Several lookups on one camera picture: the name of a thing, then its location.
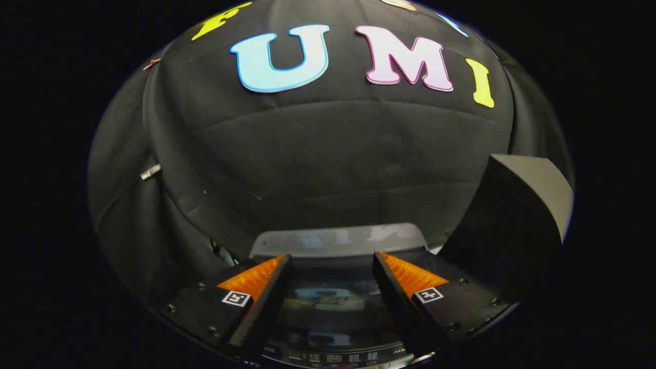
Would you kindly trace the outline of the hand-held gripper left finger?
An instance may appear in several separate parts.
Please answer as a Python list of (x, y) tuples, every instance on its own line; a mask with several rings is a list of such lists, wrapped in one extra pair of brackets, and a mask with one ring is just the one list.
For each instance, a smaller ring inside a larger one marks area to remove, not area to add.
[(249, 259), (192, 283), (158, 310), (198, 345), (236, 362), (260, 362), (293, 275), (290, 254)]

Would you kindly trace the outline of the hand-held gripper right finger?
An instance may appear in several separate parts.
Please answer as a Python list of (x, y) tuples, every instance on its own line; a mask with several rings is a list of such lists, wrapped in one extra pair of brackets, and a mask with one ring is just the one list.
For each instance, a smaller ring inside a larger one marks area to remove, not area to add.
[(405, 350), (454, 355), (515, 310), (469, 272), (429, 252), (407, 261), (376, 251), (373, 276)]

